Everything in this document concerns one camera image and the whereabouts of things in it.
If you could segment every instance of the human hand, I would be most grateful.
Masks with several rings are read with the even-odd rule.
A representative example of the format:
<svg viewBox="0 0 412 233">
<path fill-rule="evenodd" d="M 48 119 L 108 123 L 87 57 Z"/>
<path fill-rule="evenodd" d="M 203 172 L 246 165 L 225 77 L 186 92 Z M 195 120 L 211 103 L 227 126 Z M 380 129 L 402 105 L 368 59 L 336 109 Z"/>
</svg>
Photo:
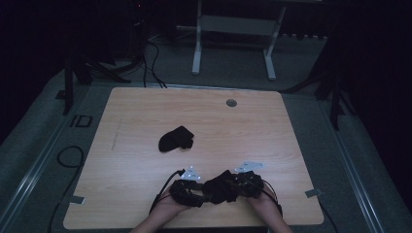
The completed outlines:
<svg viewBox="0 0 412 233">
<path fill-rule="evenodd" d="M 177 203 L 170 195 L 170 186 L 161 194 L 159 201 L 148 217 L 130 233 L 152 233 L 172 220 L 180 212 L 189 209 L 188 206 Z"/>
<path fill-rule="evenodd" d="M 265 184 L 263 190 L 272 198 L 276 199 L 275 194 Z M 257 215 L 266 223 L 275 233 L 290 233 L 292 230 L 288 227 L 282 218 L 278 207 L 273 202 L 272 198 L 262 192 L 258 198 L 249 197 L 247 202 L 251 204 Z"/>
</svg>

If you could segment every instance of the wire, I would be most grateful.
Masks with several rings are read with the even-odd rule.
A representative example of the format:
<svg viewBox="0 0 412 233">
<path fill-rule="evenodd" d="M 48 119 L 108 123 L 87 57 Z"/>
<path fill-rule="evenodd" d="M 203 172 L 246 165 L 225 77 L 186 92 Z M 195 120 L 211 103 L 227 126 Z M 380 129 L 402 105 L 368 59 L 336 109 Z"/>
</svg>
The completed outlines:
<svg viewBox="0 0 412 233">
<path fill-rule="evenodd" d="M 155 53 L 155 56 L 154 56 L 154 61 L 153 61 L 153 63 L 152 63 L 152 75 L 153 75 L 154 78 L 157 80 L 157 82 L 159 83 L 159 85 L 160 85 L 161 88 L 164 88 L 164 87 L 167 88 L 166 83 L 164 83 L 164 81 L 162 81 L 161 79 L 159 79 L 159 78 L 157 77 L 157 75 L 155 74 L 155 62 L 157 61 L 158 54 L 159 54 L 158 46 L 155 45 L 154 43 L 150 42 L 150 41 L 148 41 L 148 44 L 151 45 L 151 46 L 153 46 L 153 47 L 155 47 L 155 50 L 156 50 L 156 53 Z"/>
<path fill-rule="evenodd" d="M 160 198 L 161 194 L 164 192 L 164 189 L 166 189 L 166 186 L 170 183 L 170 181 L 173 179 L 174 176 L 176 175 L 183 175 L 185 173 L 185 169 L 184 170 L 180 170 L 180 171 L 176 171 L 174 172 L 169 179 L 167 179 L 167 182 L 164 184 L 163 188 L 161 189 L 160 193 L 155 197 L 154 202 L 152 203 L 151 209 L 149 210 L 149 214 L 152 212 L 152 210 L 155 208 L 155 205 L 157 205 L 157 203 L 161 200 L 163 200 L 165 197 Z"/>
<path fill-rule="evenodd" d="M 270 183 L 265 180 L 262 181 L 264 181 L 270 187 L 270 189 L 272 189 L 273 194 L 275 194 L 276 201 L 278 201 L 278 196 L 276 195 L 275 189 L 272 187 L 272 185 L 270 185 Z"/>
<path fill-rule="evenodd" d="M 264 181 L 266 184 L 268 184 L 268 185 L 270 186 L 270 188 L 272 189 L 273 193 L 275 194 L 276 204 L 277 204 L 278 197 L 276 196 L 276 192 L 275 192 L 275 190 L 273 189 L 272 185 L 270 185 L 270 183 L 268 183 L 268 182 L 265 181 L 265 180 L 263 180 L 263 181 Z M 262 192 L 265 193 L 265 194 L 268 195 L 268 196 L 270 195 L 270 194 L 267 193 L 265 190 L 262 190 Z M 327 218 L 330 220 L 330 223 L 332 224 L 334 231 L 335 231 L 336 233 L 338 233 L 339 231 L 337 230 L 336 224 L 334 223 L 334 221 L 333 221 L 332 217 L 330 216 L 330 214 L 329 214 L 329 213 L 327 212 L 327 210 L 325 209 L 324 205 L 322 205 L 321 201 L 319 201 L 319 205 L 321 206 L 321 209 L 325 212 L 325 215 L 327 216 Z"/>
<path fill-rule="evenodd" d="M 79 162 L 79 164 L 77 165 L 70 165 L 70 164 L 65 164 L 62 160 L 61 160 L 61 155 L 69 150 L 69 149 L 76 149 L 80 152 L 80 156 L 81 156 L 81 161 Z M 82 167 L 85 165 L 85 153 L 83 152 L 83 150 L 77 146 L 70 146 L 67 147 L 63 150 L 61 150 L 58 155 L 57 155 L 57 162 L 58 164 L 60 164 L 61 166 L 65 167 L 65 168 L 77 168 L 76 169 L 76 173 L 73 176 L 72 180 L 69 182 L 69 184 L 66 186 L 66 189 L 64 190 L 63 194 L 61 195 L 60 199 L 58 200 L 57 204 L 54 207 L 54 210 L 52 212 L 51 215 L 51 219 L 49 221 L 49 228 L 48 228 L 48 232 L 51 233 L 52 232 L 52 222 L 54 220 L 54 216 L 55 213 L 58 210 L 58 207 L 60 207 L 61 202 L 63 201 L 64 197 L 67 195 L 67 192 L 69 191 L 70 187 L 73 185 L 73 183 L 75 182 L 76 178 L 79 176 L 80 170 L 82 169 Z"/>
<path fill-rule="evenodd" d="M 276 193 L 275 193 L 275 191 L 273 190 L 273 188 L 272 188 L 272 190 L 273 190 L 273 194 L 275 194 L 275 197 L 273 197 L 272 195 L 270 195 L 267 191 L 265 191 L 263 188 L 261 188 L 261 187 L 259 187 L 258 185 L 256 185 L 256 184 L 254 184 L 254 183 L 252 183 L 252 182 L 250 182 L 250 181 L 248 181 L 248 180 L 245 180 L 245 182 L 246 183 L 249 183 L 249 184 L 251 184 L 251 185 L 253 185 L 253 186 L 255 186 L 255 187 L 257 187 L 257 188 L 259 188 L 264 194 L 266 194 L 266 196 L 268 196 L 276 205 L 279 205 L 278 204 L 278 198 L 276 197 Z"/>
</svg>

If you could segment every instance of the black stand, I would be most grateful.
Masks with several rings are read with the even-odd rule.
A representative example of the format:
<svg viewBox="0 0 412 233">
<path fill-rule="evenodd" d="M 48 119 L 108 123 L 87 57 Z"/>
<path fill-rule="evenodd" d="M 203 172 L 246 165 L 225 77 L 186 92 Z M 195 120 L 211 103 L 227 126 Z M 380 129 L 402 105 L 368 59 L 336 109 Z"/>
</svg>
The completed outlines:
<svg viewBox="0 0 412 233">
<path fill-rule="evenodd" d="M 85 55 L 75 56 L 77 59 L 73 59 L 73 56 L 69 56 L 66 58 L 64 62 L 64 99 L 65 99 L 65 106 L 63 114 L 66 116 L 74 102 L 74 94 L 73 94 L 73 72 L 78 77 L 78 80 L 81 84 L 91 84 L 92 78 L 90 73 L 86 67 L 86 63 L 94 68 L 95 70 L 101 72 L 102 74 L 106 75 L 107 77 L 111 78 L 115 82 L 118 83 L 131 83 L 129 80 L 125 80 L 124 78 L 116 75 L 113 71 L 108 70 L 106 67 L 100 65 L 98 62 L 93 61 L 92 59 L 88 58 Z"/>
<path fill-rule="evenodd" d="M 347 10 L 335 26 L 332 34 L 315 62 L 309 77 L 293 87 L 279 90 L 280 93 L 292 94 L 315 82 L 321 82 L 315 92 L 318 100 L 326 100 L 332 92 L 330 121 L 336 130 L 339 130 L 337 118 L 339 115 L 340 91 L 345 77 L 345 69 L 351 54 L 353 54 L 353 44 L 359 33 L 356 23 L 360 18 L 355 11 Z"/>
</svg>

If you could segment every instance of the desk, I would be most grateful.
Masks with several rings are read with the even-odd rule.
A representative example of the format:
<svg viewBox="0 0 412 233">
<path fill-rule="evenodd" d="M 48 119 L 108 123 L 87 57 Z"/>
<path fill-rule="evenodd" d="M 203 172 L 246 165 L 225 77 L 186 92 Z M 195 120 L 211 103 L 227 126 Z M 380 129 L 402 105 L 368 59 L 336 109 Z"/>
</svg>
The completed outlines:
<svg viewBox="0 0 412 233">
<path fill-rule="evenodd" d="M 277 20 L 204 16 L 202 14 L 202 0 L 197 0 L 196 47 L 194 51 L 193 66 L 191 72 L 194 75 L 198 75 L 200 73 L 200 60 L 202 55 L 202 31 L 262 35 L 271 36 L 270 45 L 263 51 L 263 57 L 266 64 L 268 79 L 275 80 L 276 75 L 272 62 L 272 51 L 275 46 L 276 39 L 279 35 L 279 29 L 282 25 L 285 11 L 286 7 L 282 7 Z"/>
<path fill-rule="evenodd" d="M 160 152 L 161 136 L 180 125 L 194 134 L 192 148 Z M 278 92 L 114 88 L 74 192 L 86 200 L 70 204 L 64 226 L 132 228 L 176 170 L 193 166 L 205 183 L 245 160 L 264 164 L 255 172 L 275 188 L 288 224 L 323 222 L 318 199 L 304 193 L 313 185 Z M 262 225 L 239 197 L 191 208 L 165 227 Z"/>
</svg>

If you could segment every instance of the white table leg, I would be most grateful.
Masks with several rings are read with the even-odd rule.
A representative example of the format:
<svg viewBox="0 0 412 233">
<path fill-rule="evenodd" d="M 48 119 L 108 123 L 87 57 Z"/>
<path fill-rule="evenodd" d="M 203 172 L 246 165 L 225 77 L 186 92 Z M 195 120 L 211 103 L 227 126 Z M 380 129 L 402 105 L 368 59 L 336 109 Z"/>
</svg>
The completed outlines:
<svg viewBox="0 0 412 233">
<path fill-rule="evenodd" d="M 198 0 L 197 1 L 196 48 L 194 49 L 193 66 L 191 68 L 191 73 L 194 75 L 198 75 L 200 73 L 200 58 L 202 56 L 201 19 L 202 19 L 202 0 Z"/>
<path fill-rule="evenodd" d="M 270 81 L 276 80 L 275 68 L 273 68 L 272 52 L 275 47 L 276 39 L 279 36 L 279 30 L 281 29 L 282 20 L 285 16 L 286 7 L 282 7 L 278 19 L 276 20 L 275 26 L 273 28 L 272 40 L 270 41 L 269 47 L 263 51 L 264 62 L 266 63 L 267 78 Z"/>
</svg>

